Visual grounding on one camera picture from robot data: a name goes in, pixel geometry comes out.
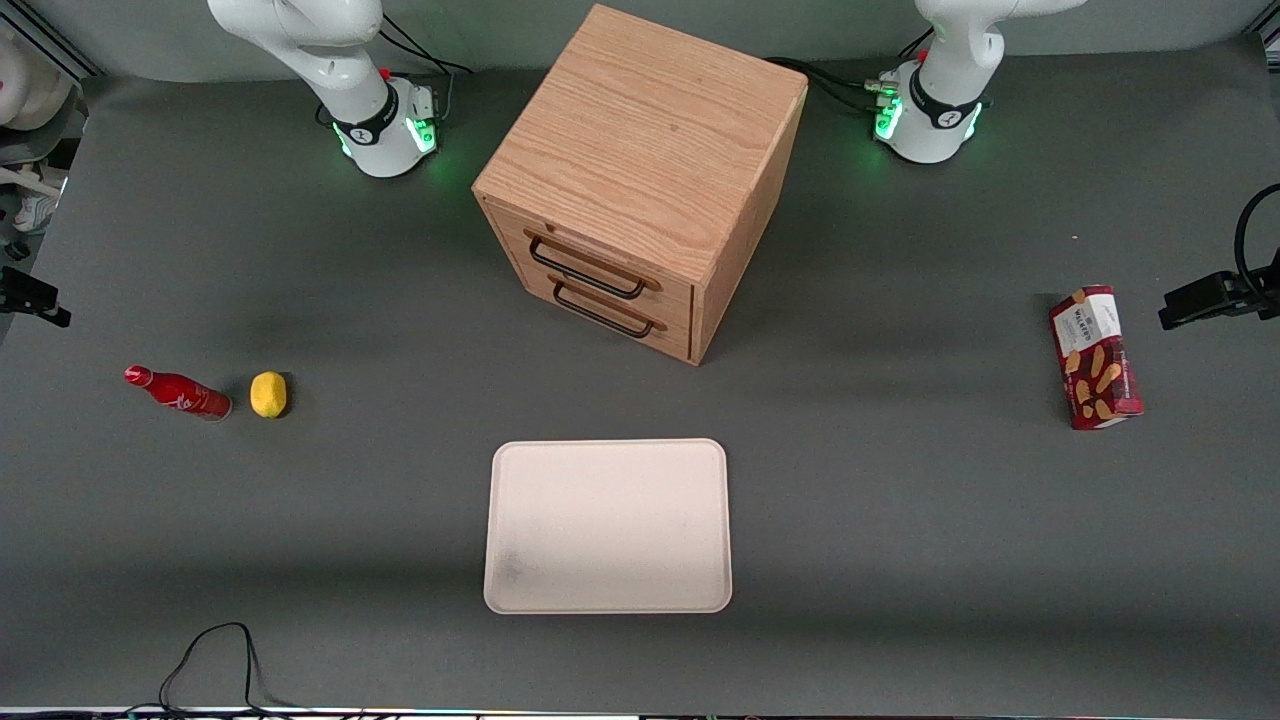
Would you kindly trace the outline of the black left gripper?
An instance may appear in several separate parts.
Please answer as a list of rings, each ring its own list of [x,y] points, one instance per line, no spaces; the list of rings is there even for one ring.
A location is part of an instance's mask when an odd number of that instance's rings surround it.
[[[1193,322],[1244,315],[1245,291],[1258,319],[1279,318],[1279,269],[1260,268],[1242,275],[1242,282],[1234,272],[1215,272],[1167,292],[1160,324],[1174,331]]]

